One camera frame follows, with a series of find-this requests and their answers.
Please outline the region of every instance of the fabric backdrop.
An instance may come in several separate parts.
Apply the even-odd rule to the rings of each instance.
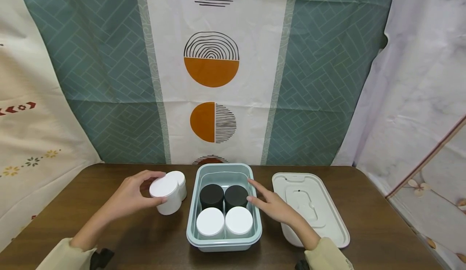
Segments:
[[[0,251],[100,162],[59,87],[23,0],[0,0]]]
[[[391,0],[24,0],[106,162],[329,165]]]
[[[393,0],[334,165],[365,172],[441,258],[466,269],[466,0]]]

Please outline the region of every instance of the sleeve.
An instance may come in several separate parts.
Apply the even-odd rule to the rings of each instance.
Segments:
[[[70,238],[61,240],[36,270],[89,270],[90,258],[96,249],[83,252],[70,246]]]
[[[329,238],[322,238],[317,248],[304,251],[311,270],[354,270],[353,265]]]

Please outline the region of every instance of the black lid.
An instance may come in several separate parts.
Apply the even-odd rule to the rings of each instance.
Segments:
[[[242,186],[233,185],[225,191],[225,206],[227,211],[235,206],[246,207],[248,204],[248,191]]]
[[[204,205],[217,205],[223,202],[223,189],[217,184],[207,185],[202,188],[199,198]]]

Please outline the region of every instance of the red arrow pattern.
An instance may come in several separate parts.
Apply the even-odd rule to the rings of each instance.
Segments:
[[[36,107],[36,104],[34,102],[26,102],[27,105],[30,105],[30,109]]]
[[[34,107],[36,107],[36,103],[35,102],[26,102],[27,105],[29,105],[29,109],[32,109]],[[17,112],[21,112],[22,110],[24,110],[24,105],[23,107],[18,111],[18,110],[15,110],[15,109],[18,109],[19,106],[21,106],[22,104],[20,105],[17,105],[17,106],[10,106],[8,108],[5,109],[5,112],[6,113],[2,113],[2,108],[0,108],[0,116],[4,116],[4,115],[7,115],[7,113],[17,113]]]
[[[5,112],[9,112],[9,113],[16,113],[17,111],[16,110],[13,110],[14,106],[10,106],[8,107]]]

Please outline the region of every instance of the white jar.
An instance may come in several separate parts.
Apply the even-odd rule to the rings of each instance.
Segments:
[[[181,201],[183,201],[186,198],[187,192],[186,192],[186,178],[184,177],[184,174],[180,171],[171,171],[167,173],[167,176],[174,176],[176,180],[178,181],[178,186],[179,191],[180,191],[180,196],[181,196]]]
[[[248,209],[237,206],[230,209],[225,217],[228,239],[238,239],[251,236],[252,214]]]
[[[204,209],[197,217],[196,227],[197,232],[199,232],[199,239],[223,239],[225,227],[223,212],[215,207]]]
[[[172,215],[180,209],[181,196],[178,180],[174,176],[165,175],[152,182],[148,189],[152,197],[166,197],[167,201],[157,206],[162,215]]]

